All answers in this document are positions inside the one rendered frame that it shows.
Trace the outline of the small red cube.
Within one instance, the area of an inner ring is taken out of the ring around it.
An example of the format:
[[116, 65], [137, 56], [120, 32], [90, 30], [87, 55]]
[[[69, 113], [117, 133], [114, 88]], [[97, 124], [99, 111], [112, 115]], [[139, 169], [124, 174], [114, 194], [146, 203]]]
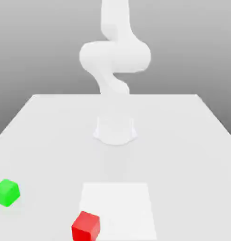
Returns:
[[100, 233], [100, 217], [81, 211], [72, 224], [73, 241], [96, 241]]

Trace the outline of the small green cube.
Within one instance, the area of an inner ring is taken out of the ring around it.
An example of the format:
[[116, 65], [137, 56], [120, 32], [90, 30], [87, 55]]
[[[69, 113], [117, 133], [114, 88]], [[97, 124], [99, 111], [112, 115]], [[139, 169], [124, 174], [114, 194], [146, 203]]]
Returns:
[[20, 197], [19, 186], [16, 182], [3, 179], [0, 182], [0, 204], [9, 207]]

